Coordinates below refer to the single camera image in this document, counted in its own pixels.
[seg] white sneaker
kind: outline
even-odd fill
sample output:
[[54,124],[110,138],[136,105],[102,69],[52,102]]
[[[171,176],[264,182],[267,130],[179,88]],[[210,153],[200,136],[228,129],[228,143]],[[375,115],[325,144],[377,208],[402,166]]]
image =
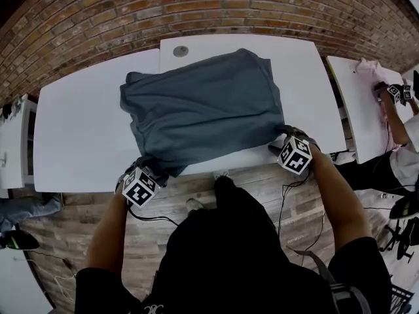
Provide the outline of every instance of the white sneaker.
[[197,199],[191,198],[186,201],[186,209],[188,210],[188,213],[190,213],[191,211],[204,209],[204,205],[202,205]]
[[215,180],[217,180],[219,177],[230,178],[230,172],[228,172],[227,169],[220,170],[220,171],[214,171],[212,174],[213,174]]

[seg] black shoe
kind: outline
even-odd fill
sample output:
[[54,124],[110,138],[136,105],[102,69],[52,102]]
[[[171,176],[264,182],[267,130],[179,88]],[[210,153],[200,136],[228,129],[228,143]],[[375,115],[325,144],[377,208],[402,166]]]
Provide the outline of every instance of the black shoe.
[[410,196],[405,196],[397,200],[390,211],[389,218],[399,220],[401,218],[409,218],[419,213],[419,203]]
[[2,246],[16,250],[33,250],[39,248],[38,241],[23,230],[12,230],[1,239]]

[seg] black pants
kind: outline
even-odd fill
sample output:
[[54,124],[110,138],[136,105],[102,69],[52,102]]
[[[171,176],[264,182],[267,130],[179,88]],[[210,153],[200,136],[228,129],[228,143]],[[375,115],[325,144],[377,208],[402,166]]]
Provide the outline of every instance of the black pants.
[[389,151],[362,164],[358,164],[354,160],[350,163],[337,165],[336,168],[352,187],[352,190],[373,188],[385,193],[407,196],[410,192],[402,187],[393,174],[390,166],[391,154],[392,151]]

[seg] marker cube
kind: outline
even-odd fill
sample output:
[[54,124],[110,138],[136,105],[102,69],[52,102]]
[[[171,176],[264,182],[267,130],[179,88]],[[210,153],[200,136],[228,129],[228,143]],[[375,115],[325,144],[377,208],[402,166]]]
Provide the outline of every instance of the marker cube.
[[160,187],[152,178],[142,172],[139,167],[136,167],[133,172],[125,176],[122,194],[130,202],[142,208],[156,195],[157,188]]
[[312,159],[312,153],[307,141],[301,141],[294,136],[283,146],[278,163],[286,170],[300,175]]

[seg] hand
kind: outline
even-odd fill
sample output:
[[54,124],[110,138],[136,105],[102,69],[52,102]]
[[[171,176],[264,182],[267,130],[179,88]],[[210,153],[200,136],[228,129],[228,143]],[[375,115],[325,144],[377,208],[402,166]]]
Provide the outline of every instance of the hand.
[[379,82],[373,88],[373,96],[378,99],[381,97],[383,92],[387,92],[388,85],[385,82]]

